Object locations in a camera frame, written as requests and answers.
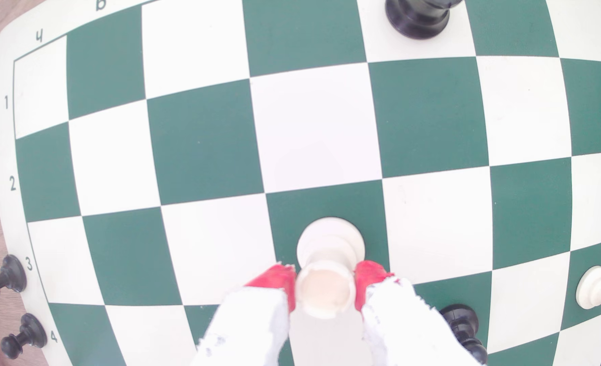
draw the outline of black chess piece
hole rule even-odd
[[[27,277],[24,274],[22,263],[13,255],[7,255],[0,268],[0,289],[11,288],[15,292],[22,292],[27,287]]]
[[[488,362],[488,351],[476,338],[479,330],[479,318],[471,307],[463,304],[454,304],[440,311],[443,318],[447,320],[452,333],[459,343],[472,353],[474,358],[485,365]]]
[[[46,344],[47,335],[41,323],[34,315],[25,314],[20,319],[20,333],[2,338],[0,346],[4,355],[15,360],[22,353],[22,346],[43,348]]]
[[[397,31],[416,38],[431,38],[449,21],[449,8],[462,0],[386,0],[386,16]]]

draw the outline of chess piece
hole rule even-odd
[[[9,337],[2,338],[0,346],[8,358],[15,360],[22,354],[22,346],[43,348],[46,344],[47,335],[41,323],[34,315],[25,314],[20,319],[20,333],[9,334]]]
[[[332,319],[354,302],[354,267],[365,247],[359,230],[340,218],[310,223],[298,239],[301,271],[296,278],[296,301],[307,314]]]
[[[27,277],[22,264],[13,255],[7,255],[0,268],[0,289],[11,288],[15,292],[22,292],[27,287]]]
[[[459,343],[474,356],[476,361],[485,365],[488,362],[488,351],[476,338],[479,330],[477,313],[469,306],[454,304],[442,309],[440,314],[447,320]]]
[[[403,35],[426,39],[441,33],[449,21],[449,8],[461,0],[386,0],[386,16]]]
[[[593,266],[583,274],[576,287],[576,302],[583,309],[601,305],[601,266]]]

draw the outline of white chess piece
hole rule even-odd
[[[601,266],[585,272],[576,288],[576,302],[583,309],[601,305]]]
[[[354,268],[364,258],[359,230],[341,218],[310,223],[296,249],[301,271],[296,278],[296,301],[307,314],[332,319],[353,306]]]

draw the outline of green square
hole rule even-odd
[[[569,251],[571,158],[490,168],[492,268]]]
[[[576,287],[583,274],[593,266],[601,266],[601,243],[573,250],[569,258],[569,275],[567,276],[567,295],[562,329],[601,315],[601,306],[585,310],[576,302]]]
[[[84,216],[107,305],[181,305],[160,207]]]
[[[126,364],[105,307],[50,304],[50,310],[73,366]]]
[[[365,62],[354,0],[244,1],[251,76]]]
[[[369,67],[384,177],[488,165],[474,57]]]
[[[147,104],[162,204],[264,192],[248,80]]]
[[[288,337],[278,355],[278,366],[294,366],[294,355],[291,352],[291,342]]]
[[[144,99],[141,9],[107,15],[67,34],[70,119]]]
[[[546,0],[466,0],[477,55],[558,56]]]
[[[215,316],[215,311],[219,305],[193,305],[185,306],[185,315],[187,322],[190,324],[194,344],[198,345],[199,341],[205,336],[205,331],[210,325]]]
[[[483,272],[470,276],[421,283],[416,285],[415,289],[416,294],[425,299],[427,304],[438,310],[452,304],[464,304],[471,307],[477,313],[477,318],[479,318],[477,339],[483,345],[487,345],[491,287],[492,272]]]
[[[363,236],[366,259],[389,268],[382,181],[342,184],[267,194],[276,258],[296,264],[296,246],[313,221],[335,216],[354,224]]]
[[[572,154],[601,153],[601,62],[561,59]]]
[[[536,339],[523,345],[488,355],[492,366],[551,366],[554,363],[558,333]]]
[[[68,123],[16,140],[18,181],[25,219],[40,221],[80,215]]]

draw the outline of chessboard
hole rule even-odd
[[[0,218],[51,365],[188,365],[218,304],[312,221],[491,366],[601,366],[601,0],[465,0],[412,40],[384,0],[47,0],[0,34]],[[281,366],[370,366],[354,309]]]

